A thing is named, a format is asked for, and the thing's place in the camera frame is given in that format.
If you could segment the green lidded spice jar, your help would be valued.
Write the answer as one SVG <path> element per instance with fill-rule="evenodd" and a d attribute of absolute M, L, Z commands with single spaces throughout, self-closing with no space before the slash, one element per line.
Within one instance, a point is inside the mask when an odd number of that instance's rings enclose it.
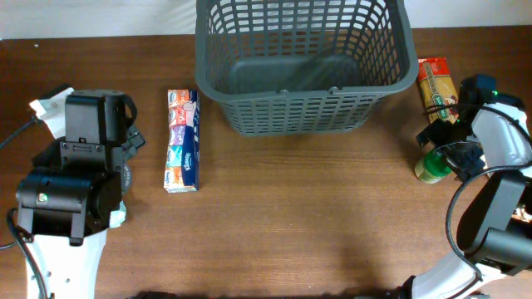
<path fill-rule="evenodd" d="M 417 162 L 414 171 L 421 182 L 435 184 L 445 178 L 451 168 L 446 164 L 445 156 L 433 149 Z"/>

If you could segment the grey plastic basket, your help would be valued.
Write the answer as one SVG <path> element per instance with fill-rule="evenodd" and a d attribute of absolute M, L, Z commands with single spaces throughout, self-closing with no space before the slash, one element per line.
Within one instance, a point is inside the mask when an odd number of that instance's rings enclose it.
<path fill-rule="evenodd" d="M 353 130 L 418 74 L 402 0 L 199 0 L 195 57 L 247 136 Z"/>

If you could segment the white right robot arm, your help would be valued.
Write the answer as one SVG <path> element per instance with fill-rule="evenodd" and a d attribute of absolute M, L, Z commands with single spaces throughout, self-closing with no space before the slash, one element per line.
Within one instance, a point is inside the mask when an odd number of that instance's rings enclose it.
<path fill-rule="evenodd" d="M 461 82 L 455 122 L 435 120 L 416 137 L 432 144 L 461 181 L 446 211 L 451 253 L 408 278 L 395 298 L 468 298 L 489 282 L 531 269 L 531 136 L 524 102 L 495 78 Z"/>

